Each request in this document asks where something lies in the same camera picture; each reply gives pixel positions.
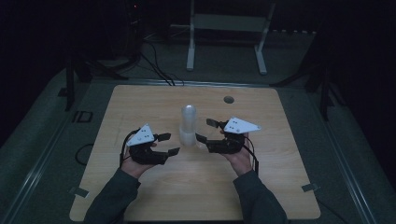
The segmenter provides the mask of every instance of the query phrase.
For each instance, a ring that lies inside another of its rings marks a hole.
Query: dark sleeve
[[[139,185],[136,178],[118,169],[93,200],[84,223],[108,224],[123,218],[126,207],[137,196]]]
[[[253,170],[236,178],[233,184],[239,195],[245,223],[288,223],[275,195]]]

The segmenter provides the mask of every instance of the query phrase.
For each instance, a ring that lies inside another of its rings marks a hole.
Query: forearm
[[[114,221],[136,198],[139,185],[136,178],[118,169],[93,200],[84,218],[84,223],[107,224]]]
[[[239,176],[233,183],[239,195],[245,223],[288,222],[282,206],[254,171]]]

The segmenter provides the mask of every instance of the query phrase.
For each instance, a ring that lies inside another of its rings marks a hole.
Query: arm
[[[86,224],[109,224],[123,220],[126,207],[136,198],[140,186],[138,178],[153,165],[141,165],[131,159],[124,160],[93,200],[84,218]]]
[[[233,184],[239,195],[245,223],[288,223],[286,213],[274,194],[252,170],[248,151],[242,148],[237,153],[223,156],[238,175]]]

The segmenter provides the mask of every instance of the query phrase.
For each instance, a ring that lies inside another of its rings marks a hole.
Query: wooden table
[[[233,104],[224,102],[234,98]],[[137,199],[127,220],[240,220],[238,195],[231,165],[219,154],[179,143],[181,107],[195,105],[197,116],[226,121],[235,116],[262,126],[249,134],[260,161],[260,178],[285,209],[289,219],[320,216],[314,192],[304,192],[309,180],[277,92],[259,88],[117,86],[111,96],[80,187],[70,211],[81,221],[94,197],[115,173],[123,139],[148,123],[154,133],[171,133],[155,150],[181,147],[165,165],[139,179]]]

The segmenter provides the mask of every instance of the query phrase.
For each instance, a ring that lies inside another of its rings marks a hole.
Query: gray carpet floor
[[[269,34],[264,47],[266,76],[259,75],[254,50],[245,44],[214,46],[205,41],[197,42],[192,72],[185,68],[188,47],[183,44],[182,37],[182,41],[158,41],[154,46],[161,69],[184,80],[185,85],[268,88],[269,83],[297,71],[312,38],[305,34]],[[150,45],[144,45],[142,51],[154,62]],[[142,60],[138,66],[121,72],[130,78],[126,81],[113,80],[93,71],[96,75],[91,84],[76,82],[77,100],[70,112],[64,111],[65,99],[57,96],[65,85],[65,71],[54,77],[0,150],[0,218],[12,221],[8,223],[73,223],[68,213],[75,196],[68,191],[79,185],[85,169],[76,162],[75,153],[80,147],[94,142],[116,85],[166,84],[147,68],[148,63]],[[338,105],[335,100],[335,106],[329,107],[330,121],[324,121],[318,112],[319,94],[306,93],[303,89],[305,81],[306,77],[303,77],[277,91],[310,181],[319,186],[315,194],[320,201],[321,216],[315,220],[292,220],[291,223],[365,223],[359,202],[352,195],[353,186],[348,184],[334,154],[335,148],[342,150],[371,208],[375,218],[372,223],[396,223],[395,192],[359,124],[348,108]],[[72,122],[75,111],[93,112],[92,122]],[[79,155],[82,161],[89,158],[90,150],[89,147],[82,150]],[[47,159],[40,166],[36,162],[43,158],[43,153]],[[31,171],[37,167],[42,174],[37,176],[36,182],[28,188],[29,193],[21,200],[21,188],[26,189],[29,184],[25,182],[26,177],[34,175]],[[10,208],[13,208],[12,213],[7,212]]]

